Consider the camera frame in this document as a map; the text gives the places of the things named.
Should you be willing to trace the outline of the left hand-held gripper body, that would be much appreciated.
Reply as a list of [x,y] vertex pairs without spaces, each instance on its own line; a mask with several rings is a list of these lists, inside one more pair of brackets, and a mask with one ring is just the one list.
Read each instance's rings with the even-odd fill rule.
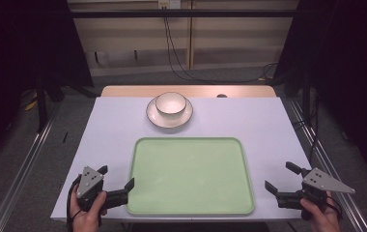
[[76,191],[76,202],[81,210],[89,212],[98,195],[103,192],[104,175],[90,166],[85,166]]

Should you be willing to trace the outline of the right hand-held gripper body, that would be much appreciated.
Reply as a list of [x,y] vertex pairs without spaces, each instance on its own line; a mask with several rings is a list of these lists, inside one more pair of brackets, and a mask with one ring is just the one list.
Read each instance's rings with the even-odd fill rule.
[[311,170],[302,169],[302,182],[311,188],[321,190],[324,192],[343,192],[348,194],[354,194],[355,189],[349,187],[343,182],[335,179],[331,175],[323,172],[319,168],[313,168]]

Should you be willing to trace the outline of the person's right hand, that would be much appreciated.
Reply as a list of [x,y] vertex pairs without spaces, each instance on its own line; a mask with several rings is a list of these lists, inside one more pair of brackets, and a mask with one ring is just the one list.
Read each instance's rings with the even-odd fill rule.
[[335,210],[329,206],[321,210],[306,198],[302,198],[300,204],[312,214],[310,219],[312,232],[341,232],[338,214]]

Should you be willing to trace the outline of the person's left hand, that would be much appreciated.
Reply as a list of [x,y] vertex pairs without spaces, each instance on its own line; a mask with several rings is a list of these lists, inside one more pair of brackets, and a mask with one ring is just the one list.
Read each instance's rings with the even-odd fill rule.
[[107,214],[107,211],[102,209],[106,195],[105,191],[100,192],[91,209],[85,212],[78,205],[76,191],[71,193],[70,217],[73,232],[99,232],[99,217]]

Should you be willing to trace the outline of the white table cover sheet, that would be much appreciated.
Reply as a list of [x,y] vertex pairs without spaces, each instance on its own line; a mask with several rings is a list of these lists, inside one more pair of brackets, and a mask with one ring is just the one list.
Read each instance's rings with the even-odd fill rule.
[[162,129],[147,118],[148,98],[102,97],[93,111],[77,149],[51,217],[66,219],[69,187],[84,166],[106,165],[108,190],[123,187],[129,175],[133,147],[141,137],[235,137],[244,149],[256,206],[247,216],[232,217],[136,217],[125,207],[111,209],[108,219],[121,222],[271,221],[300,218],[297,210],[280,209],[265,190],[269,181],[282,191],[301,188],[301,178],[285,167],[291,161],[310,166],[283,103],[278,98],[192,98],[191,119],[176,129]]

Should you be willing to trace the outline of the light green tray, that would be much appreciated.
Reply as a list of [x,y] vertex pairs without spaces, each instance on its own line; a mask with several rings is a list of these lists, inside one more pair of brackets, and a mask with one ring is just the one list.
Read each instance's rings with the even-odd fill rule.
[[134,147],[127,210],[142,217],[230,217],[255,207],[233,137],[147,137]]

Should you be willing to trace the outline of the white plate with dark rim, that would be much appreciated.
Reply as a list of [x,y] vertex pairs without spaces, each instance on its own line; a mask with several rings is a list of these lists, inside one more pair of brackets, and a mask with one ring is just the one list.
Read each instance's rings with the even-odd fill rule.
[[148,119],[154,125],[165,129],[177,128],[184,125],[186,122],[190,120],[192,113],[193,113],[193,107],[188,99],[186,99],[186,108],[183,110],[183,112],[177,115],[161,114],[155,108],[155,98],[149,102],[146,109]]

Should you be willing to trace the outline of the white bowl with dark rim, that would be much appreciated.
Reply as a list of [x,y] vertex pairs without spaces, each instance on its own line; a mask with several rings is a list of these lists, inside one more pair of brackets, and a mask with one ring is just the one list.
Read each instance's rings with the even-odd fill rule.
[[186,108],[186,98],[176,92],[167,92],[155,98],[155,108],[165,115],[177,115]]

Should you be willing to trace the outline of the dark curtain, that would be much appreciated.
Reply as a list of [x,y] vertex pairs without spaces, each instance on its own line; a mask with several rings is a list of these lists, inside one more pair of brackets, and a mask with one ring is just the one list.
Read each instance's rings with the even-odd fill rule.
[[367,162],[367,0],[297,0],[275,83],[308,80]]
[[0,141],[24,91],[93,84],[70,11],[68,0],[0,0]]

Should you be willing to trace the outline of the black horizontal bar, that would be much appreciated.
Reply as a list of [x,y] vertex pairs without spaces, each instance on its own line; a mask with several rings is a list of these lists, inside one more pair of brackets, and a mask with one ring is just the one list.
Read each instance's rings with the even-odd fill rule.
[[305,15],[297,10],[119,10],[71,11],[73,18],[115,17],[297,17]]

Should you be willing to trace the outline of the aluminium floor rail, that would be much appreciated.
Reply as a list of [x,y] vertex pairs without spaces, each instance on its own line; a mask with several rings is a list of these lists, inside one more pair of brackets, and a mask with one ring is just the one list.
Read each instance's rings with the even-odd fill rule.
[[42,150],[45,140],[50,134],[51,128],[54,124],[57,113],[60,111],[60,108],[61,104],[59,103],[52,108],[49,118],[47,119],[42,130],[37,133],[23,164],[21,164],[18,173],[14,177],[13,183],[9,186],[5,197],[0,203],[0,232],[3,232],[6,227],[6,224],[18,201],[19,195],[22,193],[24,185],[26,184],[33,166]]
[[[298,120],[298,131],[301,131],[304,134],[304,139],[309,145],[310,151],[308,152],[307,157],[310,164],[312,166],[318,164],[325,173],[340,181],[341,177],[332,164],[330,157],[327,155],[318,134],[308,123],[303,123],[302,107],[297,101],[290,101],[289,106],[293,111],[294,117]],[[335,198],[338,201],[337,205],[341,206],[344,217],[349,220],[353,227],[353,231],[367,232],[367,222],[355,203],[353,196],[348,193],[336,192]]]

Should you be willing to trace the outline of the wooden wall post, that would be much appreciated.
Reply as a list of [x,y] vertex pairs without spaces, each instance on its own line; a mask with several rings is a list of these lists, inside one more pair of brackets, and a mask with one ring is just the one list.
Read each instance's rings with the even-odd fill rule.
[[[193,0],[187,0],[186,6],[188,10],[193,8]],[[192,48],[192,17],[187,18],[187,39],[186,39],[186,67],[188,70],[193,66],[193,48]]]

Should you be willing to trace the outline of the white wall socket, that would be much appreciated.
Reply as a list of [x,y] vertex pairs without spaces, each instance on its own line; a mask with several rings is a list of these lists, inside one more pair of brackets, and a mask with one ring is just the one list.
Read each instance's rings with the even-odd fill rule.
[[181,0],[157,0],[157,4],[162,10],[179,10],[182,7]]

